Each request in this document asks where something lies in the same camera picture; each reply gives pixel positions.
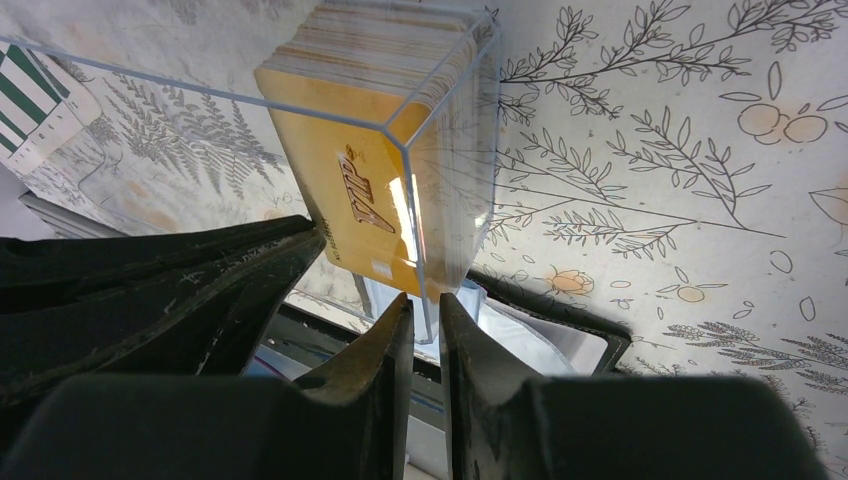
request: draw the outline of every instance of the branch drawing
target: branch drawing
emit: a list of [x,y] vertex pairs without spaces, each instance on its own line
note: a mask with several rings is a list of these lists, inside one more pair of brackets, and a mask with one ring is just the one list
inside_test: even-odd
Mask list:
[[533,164],[528,164],[524,158],[524,154],[520,150],[516,150],[514,154],[511,154],[510,148],[507,148],[503,152],[498,151],[496,175],[501,170],[512,171],[518,174],[511,177],[509,183],[521,182],[531,175],[546,175],[582,190],[606,203],[612,204],[611,202],[614,200],[624,199],[624,197],[613,192],[623,190],[627,187],[621,185],[601,185],[601,182],[612,172],[612,164],[607,162],[601,168],[593,165],[591,149],[586,149],[586,152],[581,156],[573,147],[567,147],[562,137],[559,137],[556,145],[554,145],[553,138],[546,128],[542,129],[541,139],[535,133],[528,135],[521,132],[521,136],[528,143],[524,147],[524,150],[538,151],[539,158],[547,158],[552,165],[540,168]]
[[663,110],[662,119],[654,122],[651,113],[645,110],[643,116],[631,115],[640,126],[636,132],[646,138],[640,139],[641,149],[627,150],[627,142],[621,132],[616,131],[616,142],[607,142],[613,153],[628,159],[628,165],[633,172],[645,173],[657,169],[671,172],[670,180],[674,188],[688,190],[695,187],[701,179],[704,187],[700,190],[690,190],[693,195],[718,200],[730,215],[733,223],[745,229],[736,216],[738,200],[760,194],[771,187],[771,184],[739,190],[736,181],[756,166],[748,164],[733,172],[728,170],[731,149],[727,147],[719,153],[712,138],[707,139],[708,152],[700,156],[701,141],[692,139],[690,117],[686,117],[674,133],[671,129],[671,111],[668,107]]
[[654,251],[665,258],[668,249],[677,250],[671,233],[677,227],[688,223],[627,229],[612,210],[607,210],[604,215],[597,208],[592,208],[583,215],[576,210],[563,211],[562,215],[553,215],[542,224],[550,227],[544,235],[553,237],[554,241],[564,240],[567,245],[574,243],[579,246],[586,246],[590,241],[595,246],[601,243],[612,244],[612,253],[621,255],[624,259],[629,255],[641,259],[644,255],[653,260]]
[[514,204],[496,203],[495,212],[492,214],[492,221],[489,222],[488,238],[492,241],[494,245],[497,245],[497,239],[499,237],[503,238],[505,241],[508,242],[508,230],[521,231],[521,228],[527,227],[528,225],[533,223],[533,216],[535,214],[559,207],[561,205],[565,205],[566,203],[570,203],[573,201],[573,199],[567,199],[540,208],[531,208],[525,206],[520,201],[516,201],[516,203]]
[[[729,92],[719,95],[719,98],[741,103],[752,103],[739,114],[736,123],[739,129],[762,145],[775,145],[782,140],[793,143],[812,143],[827,132],[828,120],[821,115],[811,115],[811,104],[806,102],[797,113],[787,115],[772,102],[776,101],[783,87],[783,74],[780,63],[774,62],[768,71],[768,96],[771,102],[762,96],[750,92]],[[848,95],[826,100],[816,108],[816,112],[827,112],[848,105]],[[834,122],[836,126],[848,133],[848,126]]]
[[749,75],[742,65],[751,59],[733,54],[734,39],[771,32],[776,54],[794,52],[800,44],[830,39],[838,28],[836,22],[848,18],[848,5],[841,0],[742,0],[727,12],[726,33],[709,37],[704,23],[692,27],[687,38],[674,38],[664,31],[689,9],[688,5],[673,5],[673,0],[637,6],[624,25],[621,43],[601,45],[601,66],[580,71],[578,65],[588,60],[584,60],[586,52],[578,54],[577,49],[598,36],[590,28],[594,17],[583,10],[560,8],[555,26],[558,40],[549,49],[536,47],[524,58],[509,59],[501,71],[503,84],[529,90],[520,95],[504,94],[499,105],[501,119],[529,125],[535,116],[531,104],[554,91],[569,102],[572,115],[615,119],[622,106],[610,104],[609,89],[595,86],[595,81],[607,73],[636,77],[637,67],[653,65],[659,83],[679,79],[685,87],[693,78],[703,82],[712,75],[720,75],[725,81]]

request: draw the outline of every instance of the leaf illustration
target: leaf illustration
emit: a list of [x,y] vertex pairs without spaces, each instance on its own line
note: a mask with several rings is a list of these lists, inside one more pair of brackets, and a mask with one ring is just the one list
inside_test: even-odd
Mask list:
[[671,10],[669,10],[669,11],[665,12],[664,14],[662,14],[662,15],[659,17],[659,21],[661,21],[661,22],[670,22],[670,21],[672,21],[672,20],[677,19],[678,17],[680,17],[680,16],[681,16],[681,15],[683,15],[684,13],[686,13],[686,11],[687,11],[687,10],[689,10],[689,6],[688,6],[688,5],[683,6],[683,7],[672,8]]
[[686,117],[686,120],[683,120],[683,125],[680,126],[680,130],[677,132],[677,144],[680,148],[683,148],[686,145],[686,142],[689,141],[689,117]]
[[769,254],[771,266],[783,273],[792,272],[792,259],[782,250],[774,250]]
[[736,196],[738,198],[752,197],[752,196],[754,196],[758,193],[761,193],[761,192],[768,190],[769,187],[771,187],[771,185],[760,185],[759,187],[749,188],[748,190],[744,190],[742,192],[739,192],[739,194],[737,194]]
[[612,62],[612,57],[610,57],[609,51],[605,46],[601,47],[601,61],[607,65]]
[[671,110],[669,110],[668,106],[663,110],[663,119],[662,119],[662,132],[663,135],[668,135],[668,126],[671,123]]
[[727,12],[727,24],[730,25],[730,28],[736,30],[739,26],[739,7],[734,3],[732,7],[730,7],[730,11]]
[[813,303],[812,298],[804,297],[801,303],[798,304],[798,307],[801,309],[801,316],[804,317],[804,320],[812,322],[816,319],[816,305]]
[[769,97],[776,100],[780,95],[780,87],[783,84],[783,75],[780,73],[780,63],[774,62],[769,68]]
[[519,270],[519,271],[515,272],[514,274],[512,274],[512,279],[515,280],[516,282],[523,282],[523,281],[527,280],[528,278],[530,278],[530,275],[524,270]]
[[498,278],[498,272],[494,268],[492,268],[488,265],[483,265],[483,272],[485,272],[486,275],[488,275],[492,278]]
[[669,285],[665,288],[657,290],[657,293],[671,293],[671,292],[677,291],[678,288],[680,288],[679,284]]
[[689,180],[686,180],[686,183],[683,184],[683,189],[686,190],[687,188],[695,185],[699,178],[699,175],[692,175]]
[[704,38],[704,24],[699,23],[689,32],[689,43],[694,47]]
[[689,283],[689,276],[680,269],[680,267],[674,267],[674,271],[677,273],[677,278],[680,279],[683,283]]
[[831,98],[830,100],[819,105],[819,112],[826,112],[828,110],[836,110],[837,108],[844,107],[848,105],[848,95],[842,95],[841,97]]
[[697,195],[697,196],[699,196],[699,197],[704,197],[704,198],[719,198],[719,196],[718,196],[718,195],[716,195],[716,194],[714,194],[714,193],[710,193],[710,192],[702,192],[702,191],[700,191],[700,190],[694,190],[692,193],[693,193],[694,195]]
[[618,217],[615,215],[615,213],[613,213],[612,210],[610,210],[609,214],[610,214],[610,220],[612,220],[612,222],[615,224],[615,226],[617,228],[624,230],[624,225],[621,224],[621,220],[618,219]]
[[746,165],[746,166],[740,168],[739,170],[736,170],[735,172],[731,173],[730,176],[735,177],[736,175],[742,175],[743,173],[748,173],[748,172],[750,172],[751,170],[754,169],[755,165],[756,165],[755,163],[751,163],[749,165]]
[[723,98],[725,100],[731,100],[734,102],[759,102],[763,99],[763,97],[759,95],[754,95],[753,93],[748,92],[730,92],[725,93],[724,95],[719,95],[719,98]]
[[840,225],[848,225],[848,188],[833,188],[810,192],[816,206]]

